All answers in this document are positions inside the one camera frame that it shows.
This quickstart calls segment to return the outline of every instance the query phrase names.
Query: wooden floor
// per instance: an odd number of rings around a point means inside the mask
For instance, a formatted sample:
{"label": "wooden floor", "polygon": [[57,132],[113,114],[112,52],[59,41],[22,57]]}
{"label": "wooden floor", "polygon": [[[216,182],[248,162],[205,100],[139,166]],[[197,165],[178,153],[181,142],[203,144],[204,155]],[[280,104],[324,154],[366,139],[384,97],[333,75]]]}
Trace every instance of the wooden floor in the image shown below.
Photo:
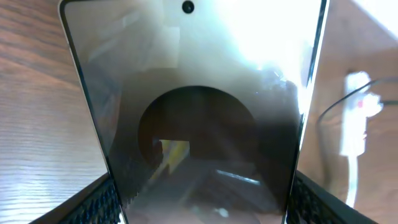
{"label": "wooden floor", "polygon": [[[28,223],[106,172],[57,14],[58,0],[0,0],[0,223]],[[348,70],[398,75],[397,42],[350,0],[330,6],[298,169],[324,184],[315,120],[342,97]],[[375,86],[398,99],[394,85]],[[368,123],[355,208],[379,223],[398,219],[398,108]],[[325,119],[329,191],[345,200],[347,164],[336,155],[341,108]]]}

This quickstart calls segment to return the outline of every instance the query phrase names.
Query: phone screen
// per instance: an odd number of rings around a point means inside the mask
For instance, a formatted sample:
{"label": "phone screen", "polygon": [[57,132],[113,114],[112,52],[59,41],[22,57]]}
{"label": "phone screen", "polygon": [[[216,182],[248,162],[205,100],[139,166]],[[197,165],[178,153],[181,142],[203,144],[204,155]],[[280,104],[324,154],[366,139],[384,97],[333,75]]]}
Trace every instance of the phone screen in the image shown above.
{"label": "phone screen", "polygon": [[326,5],[61,2],[127,222],[282,222]]}

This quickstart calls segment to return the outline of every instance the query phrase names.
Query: black dot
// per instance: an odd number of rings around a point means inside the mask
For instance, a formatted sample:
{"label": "black dot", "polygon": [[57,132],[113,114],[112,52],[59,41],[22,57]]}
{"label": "black dot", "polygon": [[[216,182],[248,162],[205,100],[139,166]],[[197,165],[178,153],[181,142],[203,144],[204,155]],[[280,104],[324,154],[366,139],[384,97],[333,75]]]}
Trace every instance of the black dot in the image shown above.
{"label": "black dot", "polygon": [[191,14],[194,9],[195,5],[193,4],[193,2],[185,1],[184,3],[182,3],[182,10],[187,14]]}

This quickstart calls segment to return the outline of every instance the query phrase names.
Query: power cord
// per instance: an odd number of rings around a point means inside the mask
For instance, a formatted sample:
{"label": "power cord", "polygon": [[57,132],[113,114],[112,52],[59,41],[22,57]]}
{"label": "power cord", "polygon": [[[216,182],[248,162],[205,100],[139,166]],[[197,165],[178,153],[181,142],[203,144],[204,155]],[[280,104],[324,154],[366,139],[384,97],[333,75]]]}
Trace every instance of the power cord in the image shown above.
{"label": "power cord", "polygon": [[[387,78],[379,78],[377,80],[372,80],[370,82],[368,82],[367,84],[357,88],[356,90],[352,91],[351,93],[348,93],[346,96],[342,97],[341,99],[339,99],[338,101],[336,101],[335,103],[333,103],[331,106],[329,106],[317,119],[317,123],[316,123],[316,129],[317,129],[317,134],[318,134],[318,145],[321,151],[321,160],[322,163],[324,164],[324,176],[325,176],[325,188],[326,189],[330,189],[330,185],[331,185],[331,171],[329,166],[327,165],[327,155],[326,155],[326,151],[325,151],[325,147],[324,147],[324,141],[323,141],[323,136],[322,136],[322,130],[321,130],[321,123],[322,123],[322,119],[325,117],[325,115],[327,114],[327,112],[329,112],[332,108],[334,108],[336,105],[342,103],[343,101],[345,101],[347,98],[351,97],[352,95],[354,95],[355,93],[361,91],[362,89],[368,87],[368,86],[373,86],[376,84],[380,84],[380,83],[398,83],[398,77],[387,77]],[[397,105],[398,106],[398,101],[395,100],[386,100],[386,101],[381,101],[381,103],[385,106],[387,105]]]}

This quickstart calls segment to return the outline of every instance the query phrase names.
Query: white plug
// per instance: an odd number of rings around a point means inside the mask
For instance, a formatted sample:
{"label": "white plug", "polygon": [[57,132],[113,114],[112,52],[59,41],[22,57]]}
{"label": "white plug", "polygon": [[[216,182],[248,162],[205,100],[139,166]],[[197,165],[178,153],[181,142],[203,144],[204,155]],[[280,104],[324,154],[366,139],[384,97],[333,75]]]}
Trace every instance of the white plug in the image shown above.
{"label": "white plug", "polygon": [[[366,72],[350,73],[345,78],[345,95],[362,87],[371,79]],[[365,152],[366,118],[382,110],[380,96],[363,88],[346,99],[341,125],[340,155],[348,157],[349,189],[346,204],[354,207],[358,188],[358,156]]]}

